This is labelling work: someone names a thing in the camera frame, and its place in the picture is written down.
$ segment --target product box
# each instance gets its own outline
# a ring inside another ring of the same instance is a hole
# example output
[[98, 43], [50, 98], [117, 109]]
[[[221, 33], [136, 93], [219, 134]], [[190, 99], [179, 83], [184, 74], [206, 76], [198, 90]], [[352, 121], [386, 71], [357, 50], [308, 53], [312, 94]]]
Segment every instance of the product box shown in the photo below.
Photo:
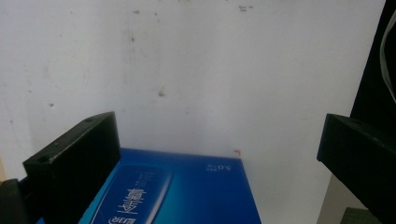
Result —
[[79, 223], [261, 223], [240, 159], [123, 149]]

